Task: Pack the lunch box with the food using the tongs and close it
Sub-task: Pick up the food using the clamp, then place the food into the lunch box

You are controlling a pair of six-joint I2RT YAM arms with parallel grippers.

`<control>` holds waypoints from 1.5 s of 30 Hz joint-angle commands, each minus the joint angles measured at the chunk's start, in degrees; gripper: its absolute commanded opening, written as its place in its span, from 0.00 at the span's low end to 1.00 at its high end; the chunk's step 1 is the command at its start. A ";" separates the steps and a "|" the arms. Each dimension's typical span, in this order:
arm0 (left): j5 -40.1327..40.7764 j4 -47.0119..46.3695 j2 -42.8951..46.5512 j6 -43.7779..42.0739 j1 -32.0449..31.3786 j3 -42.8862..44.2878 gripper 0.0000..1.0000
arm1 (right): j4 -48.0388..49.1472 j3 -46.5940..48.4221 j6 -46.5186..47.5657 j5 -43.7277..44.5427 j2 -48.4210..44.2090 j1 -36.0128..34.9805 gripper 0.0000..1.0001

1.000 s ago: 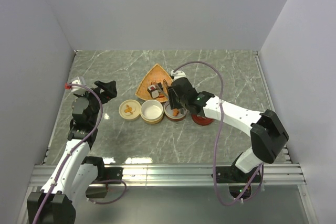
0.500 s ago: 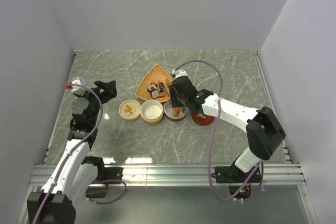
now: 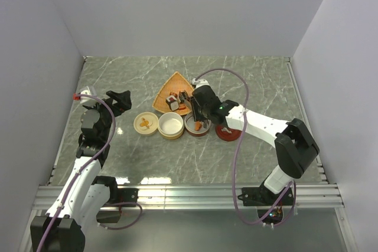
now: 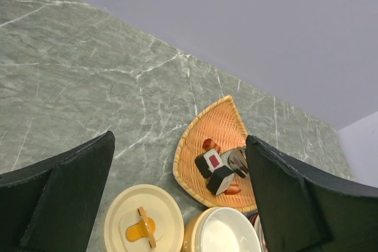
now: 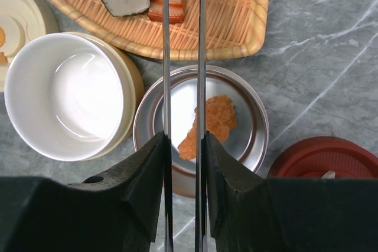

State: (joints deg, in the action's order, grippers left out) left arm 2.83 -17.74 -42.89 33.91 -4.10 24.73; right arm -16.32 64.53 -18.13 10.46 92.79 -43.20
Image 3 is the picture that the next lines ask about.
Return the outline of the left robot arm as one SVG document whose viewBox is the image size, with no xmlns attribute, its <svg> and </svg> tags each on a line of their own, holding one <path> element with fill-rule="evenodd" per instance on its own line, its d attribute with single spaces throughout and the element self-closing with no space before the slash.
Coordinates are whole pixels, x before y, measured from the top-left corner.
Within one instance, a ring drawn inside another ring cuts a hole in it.
<svg viewBox="0 0 378 252">
<path fill-rule="evenodd" d="M 116 179 L 99 176 L 116 131 L 116 117 L 132 107 L 130 91 L 107 91 L 98 98 L 90 87 L 73 98 L 86 109 L 80 118 L 79 145 L 71 174 L 59 196 L 30 225 L 33 251 L 83 251 L 85 227 L 104 205 L 118 202 Z"/>
</svg>

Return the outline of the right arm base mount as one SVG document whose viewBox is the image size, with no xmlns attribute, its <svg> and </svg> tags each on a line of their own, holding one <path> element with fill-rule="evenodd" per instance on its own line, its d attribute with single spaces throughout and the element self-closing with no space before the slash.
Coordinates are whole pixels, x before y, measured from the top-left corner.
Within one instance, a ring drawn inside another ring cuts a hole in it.
<svg viewBox="0 0 378 252">
<path fill-rule="evenodd" d="M 262 185 L 260 187 L 243 187 L 237 199 L 244 207 L 257 207 L 258 218 L 263 225 L 274 227 L 284 223 L 295 211 L 296 184 L 274 194 Z"/>
</svg>

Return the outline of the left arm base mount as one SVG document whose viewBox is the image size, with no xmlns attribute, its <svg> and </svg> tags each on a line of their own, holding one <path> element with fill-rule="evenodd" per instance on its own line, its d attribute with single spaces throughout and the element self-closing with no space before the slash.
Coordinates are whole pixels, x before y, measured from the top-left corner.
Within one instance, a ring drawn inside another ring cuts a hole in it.
<svg viewBox="0 0 378 252">
<path fill-rule="evenodd" d="M 116 224 L 124 215 L 124 208 L 136 208 L 138 200 L 137 188 L 118 188 L 115 198 L 108 200 L 96 215 L 96 220 L 100 224 Z"/>
</svg>

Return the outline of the sushi roll white centre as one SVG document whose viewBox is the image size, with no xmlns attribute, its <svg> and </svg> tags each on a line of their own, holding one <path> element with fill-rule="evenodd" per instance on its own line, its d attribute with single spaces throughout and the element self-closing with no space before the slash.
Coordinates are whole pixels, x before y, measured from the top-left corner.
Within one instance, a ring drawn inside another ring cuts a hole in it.
<svg viewBox="0 0 378 252">
<path fill-rule="evenodd" d="M 172 112 L 174 112 L 174 111 L 176 111 L 180 108 L 180 104 L 176 100 L 168 101 L 167 105 L 168 105 L 170 111 L 172 111 Z"/>
</svg>

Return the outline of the sushi roll red centre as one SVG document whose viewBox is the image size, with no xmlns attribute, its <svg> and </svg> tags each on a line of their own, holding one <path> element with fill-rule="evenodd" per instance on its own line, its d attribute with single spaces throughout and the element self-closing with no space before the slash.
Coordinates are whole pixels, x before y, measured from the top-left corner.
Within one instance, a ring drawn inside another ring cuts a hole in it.
<svg viewBox="0 0 378 252">
<path fill-rule="evenodd" d="M 170 95 L 170 96 L 168 96 L 166 98 L 166 102 L 167 102 L 167 104 L 171 104 L 173 102 L 177 102 L 177 98 L 175 96 L 173 96 L 173 95 Z"/>
</svg>

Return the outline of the metal tongs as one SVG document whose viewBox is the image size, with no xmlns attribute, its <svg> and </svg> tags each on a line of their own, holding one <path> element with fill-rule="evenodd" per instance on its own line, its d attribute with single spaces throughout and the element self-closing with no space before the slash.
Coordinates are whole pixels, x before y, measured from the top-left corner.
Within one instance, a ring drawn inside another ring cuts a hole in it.
<svg viewBox="0 0 378 252">
<path fill-rule="evenodd" d="M 180 103 L 184 104 L 186 108 L 193 108 L 193 96 L 189 96 L 186 90 L 179 92 Z"/>
</svg>

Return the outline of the orange fried shrimp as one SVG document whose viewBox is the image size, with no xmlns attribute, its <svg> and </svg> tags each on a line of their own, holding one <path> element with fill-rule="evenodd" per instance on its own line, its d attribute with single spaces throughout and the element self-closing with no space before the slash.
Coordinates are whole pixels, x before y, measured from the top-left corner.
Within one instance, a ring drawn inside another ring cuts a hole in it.
<svg viewBox="0 0 378 252">
<path fill-rule="evenodd" d="M 201 128 L 202 128 L 202 123 L 201 122 L 195 122 L 194 130 L 199 131 Z"/>
</svg>

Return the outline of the sushi roll green centre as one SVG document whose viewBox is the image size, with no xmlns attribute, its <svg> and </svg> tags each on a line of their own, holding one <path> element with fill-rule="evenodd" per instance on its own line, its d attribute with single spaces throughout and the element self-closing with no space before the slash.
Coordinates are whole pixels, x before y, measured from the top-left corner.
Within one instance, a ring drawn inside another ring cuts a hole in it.
<svg viewBox="0 0 378 252">
<path fill-rule="evenodd" d="M 180 103 L 187 104 L 190 102 L 190 97 L 185 90 L 180 91 L 178 94 L 178 97 L 179 97 Z"/>
</svg>

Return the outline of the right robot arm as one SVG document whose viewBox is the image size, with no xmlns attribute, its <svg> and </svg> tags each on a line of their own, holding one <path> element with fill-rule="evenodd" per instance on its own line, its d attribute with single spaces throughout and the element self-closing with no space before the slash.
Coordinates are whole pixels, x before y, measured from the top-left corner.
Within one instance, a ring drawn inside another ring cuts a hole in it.
<svg viewBox="0 0 378 252">
<path fill-rule="evenodd" d="M 290 182 L 303 176 L 320 153 L 302 120 L 287 122 L 248 110 L 232 100 L 221 102 L 206 80 L 194 83 L 191 104 L 196 121 L 209 120 L 222 128 L 244 130 L 275 148 L 278 165 L 260 190 L 261 200 L 269 205 L 280 199 L 281 191 Z"/>
</svg>

